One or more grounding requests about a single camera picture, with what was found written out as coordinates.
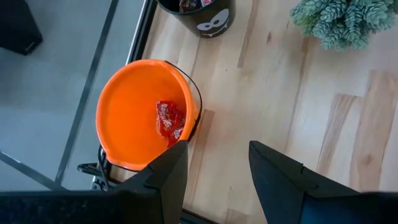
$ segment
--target light wood plank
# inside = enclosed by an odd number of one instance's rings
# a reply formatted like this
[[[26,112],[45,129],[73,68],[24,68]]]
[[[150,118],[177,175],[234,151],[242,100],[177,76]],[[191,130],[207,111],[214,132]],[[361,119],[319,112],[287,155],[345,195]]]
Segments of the light wood plank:
[[[326,127],[326,133],[317,165],[317,172],[322,175],[327,175],[330,169],[331,161],[335,155],[336,146],[340,139],[341,130],[343,129],[349,109],[355,98],[355,96],[351,95],[337,94],[335,99],[333,99],[329,122]]]
[[[363,106],[363,97],[355,96],[336,140],[333,157],[330,158],[328,178],[349,186],[349,170],[354,151],[355,135],[358,129],[359,116]]]
[[[233,209],[227,209],[225,224],[247,224],[248,215]]]
[[[201,121],[200,129],[197,132],[197,139],[193,148],[193,154],[188,169],[187,188],[185,189],[184,208],[192,209],[192,202],[195,198],[195,190],[198,184],[200,167],[203,153],[206,148],[207,137],[213,122],[214,111],[205,110]]]
[[[377,190],[398,99],[398,73],[372,71],[351,164],[351,187]]]
[[[386,150],[384,151],[383,164],[381,167],[380,176],[380,190],[397,191],[398,189],[398,110],[394,116],[390,139],[387,143]]]

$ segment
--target black cable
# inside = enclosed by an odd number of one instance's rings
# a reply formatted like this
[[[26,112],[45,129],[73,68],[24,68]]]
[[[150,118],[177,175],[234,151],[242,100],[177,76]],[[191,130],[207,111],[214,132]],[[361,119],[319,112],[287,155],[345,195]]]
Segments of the black cable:
[[[104,164],[103,164],[103,160],[102,160],[102,156],[101,156],[101,151],[102,151],[102,145],[99,145],[99,148],[98,148],[98,166],[99,166],[99,169],[100,169],[101,174],[102,174],[102,179],[105,182],[105,190],[102,188],[101,184],[99,185],[99,187],[101,188],[102,191],[109,191],[110,190],[109,182],[108,182],[108,179],[106,178],[106,175],[105,175],[105,170],[104,170]]]

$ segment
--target gray floor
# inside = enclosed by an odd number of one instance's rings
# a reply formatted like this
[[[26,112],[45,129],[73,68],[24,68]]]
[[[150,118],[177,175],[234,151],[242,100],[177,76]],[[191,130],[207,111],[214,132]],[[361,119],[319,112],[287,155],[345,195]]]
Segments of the gray floor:
[[[0,49],[0,150],[55,180],[111,0],[27,3],[44,41],[28,56]],[[96,161],[96,102],[109,77],[126,63],[142,3],[118,2],[62,180],[67,189],[90,188],[92,177],[76,166]],[[5,163],[0,169],[2,191],[45,189]]]

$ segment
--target candy wrapper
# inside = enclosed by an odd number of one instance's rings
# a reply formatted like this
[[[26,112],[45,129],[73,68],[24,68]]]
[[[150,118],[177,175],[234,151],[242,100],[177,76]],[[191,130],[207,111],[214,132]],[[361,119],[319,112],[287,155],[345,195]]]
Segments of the candy wrapper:
[[[192,12],[199,8],[200,0],[180,0],[180,12]]]
[[[158,101],[157,130],[167,139],[167,147],[172,147],[180,139],[185,125],[185,115],[171,101]]]
[[[211,2],[213,2],[214,0],[201,0],[201,6],[205,7],[208,4],[210,4]]]

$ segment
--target wooden floor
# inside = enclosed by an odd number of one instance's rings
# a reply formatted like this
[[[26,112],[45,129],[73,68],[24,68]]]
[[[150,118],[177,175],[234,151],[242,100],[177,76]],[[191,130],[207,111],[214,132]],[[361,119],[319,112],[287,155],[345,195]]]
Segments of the wooden floor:
[[[215,39],[157,10],[146,58],[178,65],[204,97],[184,207],[216,222],[266,222],[250,140],[356,190],[398,191],[398,29],[364,51],[325,51],[289,20],[296,3],[237,0],[234,24]]]

